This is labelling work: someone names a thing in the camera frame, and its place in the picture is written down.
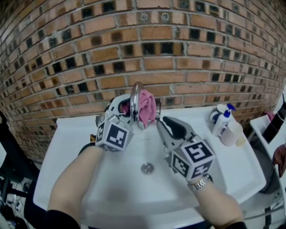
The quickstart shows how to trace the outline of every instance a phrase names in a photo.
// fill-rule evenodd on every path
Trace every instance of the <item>human arm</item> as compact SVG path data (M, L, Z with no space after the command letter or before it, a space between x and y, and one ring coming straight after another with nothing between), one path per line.
M189 183L194 184L201 178ZM211 181L193 193L200 204L202 215L215 228L225 229L234 223L243 222L242 211L237 201L217 189Z
M81 203L103 152L89 146L63 171L52 189L48 210L64 212L80 225Z

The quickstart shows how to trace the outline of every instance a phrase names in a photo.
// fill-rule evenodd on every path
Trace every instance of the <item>soap dispenser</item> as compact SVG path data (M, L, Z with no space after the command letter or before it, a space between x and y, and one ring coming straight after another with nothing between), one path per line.
M226 126L229 121L232 120L231 110L236 110L234 106L230 103L227 104L227 110L224 114L218 117L218 121L216 122L213 131L211 132L213 135L218 136L222 130L223 126Z

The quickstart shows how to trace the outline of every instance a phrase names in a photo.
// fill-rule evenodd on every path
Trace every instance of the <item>white cube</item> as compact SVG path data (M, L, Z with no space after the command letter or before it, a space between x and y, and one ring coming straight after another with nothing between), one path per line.
M126 128L106 119L98 127L95 145L111 152L122 151L133 135Z
M172 151L171 167L191 180L207 173L214 159L214 152L204 141L188 142Z

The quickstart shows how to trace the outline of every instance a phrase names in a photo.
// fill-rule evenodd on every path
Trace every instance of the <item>sink basin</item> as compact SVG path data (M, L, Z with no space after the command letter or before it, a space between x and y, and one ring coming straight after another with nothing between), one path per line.
M217 156L209 170L214 185L242 203L264 187L265 178L248 142L226 147L211 134L208 116L212 110L163 110L161 116L191 124ZM58 119L57 125L34 193L34 203L43 209L57 178L89 142L90 134L97 132L94 115ZM174 174L165 161L156 124L147 130L134 124L133 129L135 135L126 150L106 152L97 167L82 203L82 224L102 229L174 229L203 221L185 178ZM146 162L154 166L151 174L141 171Z
M143 131L136 125L133 128L134 137L124 152L105 154L98 176L87 194L89 203L86 208L92 211L94 205L102 213L130 216L162 214L198 206L185 178L179 173L174 174L164 160L167 154L156 124ZM206 136L199 135L207 141ZM154 166L151 174L141 171L145 162ZM214 184L225 191L217 161L209 173Z

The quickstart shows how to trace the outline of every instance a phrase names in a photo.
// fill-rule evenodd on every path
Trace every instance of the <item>silver watch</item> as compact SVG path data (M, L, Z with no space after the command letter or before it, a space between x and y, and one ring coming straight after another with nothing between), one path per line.
M209 181L210 176L209 174L204 174L202 179L200 179L198 182L196 182L195 184L188 184L188 187L192 190L192 191L197 191L200 188L204 187L206 185L206 183Z

